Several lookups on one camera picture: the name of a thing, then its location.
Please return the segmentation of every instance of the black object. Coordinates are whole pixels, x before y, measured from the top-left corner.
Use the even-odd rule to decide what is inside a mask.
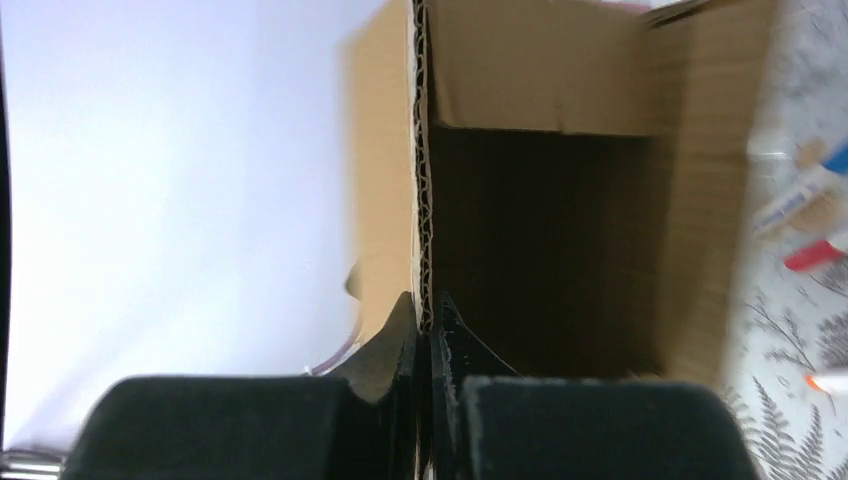
[[[3,47],[0,45],[0,66],[3,65]],[[0,351],[9,351],[9,303],[12,288],[12,209],[9,183],[9,134],[6,121],[6,71],[0,68]],[[6,372],[7,355],[0,355],[0,418],[5,418],[6,410]],[[0,428],[0,444],[3,442],[3,429]]]
[[[749,480],[723,403],[673,383],[520,377],[450,296],[419,334],[410,294],[324,377],[126,380],[98,404],[63,480]]]
[[[328,376],[125,380],[95,407],[61,478],[412,478],[417,333],[405,293]]]

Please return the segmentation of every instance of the red marker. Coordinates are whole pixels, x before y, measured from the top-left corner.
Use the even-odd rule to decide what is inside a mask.
[[[783,261],[786,268],[800,272],[848,255],[848,228],[798,250]]]

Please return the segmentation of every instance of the brown cardboard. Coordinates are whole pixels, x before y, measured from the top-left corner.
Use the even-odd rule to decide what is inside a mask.
[[[398,296],[413,289],[409,17],[408,0],[387,0],[343,52],[358,234],[347,288],[360,300],[363,342],[380,330]]]
[[[649,133],[634,13],[569,0],[432,0],[429,14],[445,124]]]
[[[715,384],[776,2],[429,5],[434,290],[524,373]]]

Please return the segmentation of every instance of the white wall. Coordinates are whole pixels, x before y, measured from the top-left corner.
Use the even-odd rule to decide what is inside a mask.
[[[5,445],[134,374],[301,373],[355,304],[339,47],[380,0],[3,0]]]

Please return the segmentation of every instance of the cardboard flap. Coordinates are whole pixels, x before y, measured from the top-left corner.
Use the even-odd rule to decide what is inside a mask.
[[[580,0],[430,0],[429,15],[443,123],[651,133],[638,15]]]
[[[777,11],[774,0],[706,3],[657,28],[684,82],[665,161],[673,165],[658,290],[658,346],[672,378],[712,384],[724,356],[747,188],[747,142]]]
[[[356,298],[360,340],[373,337],[410,290],[413,185],[405,0],[388,0],[350,38],[347,95],[358,228]]]

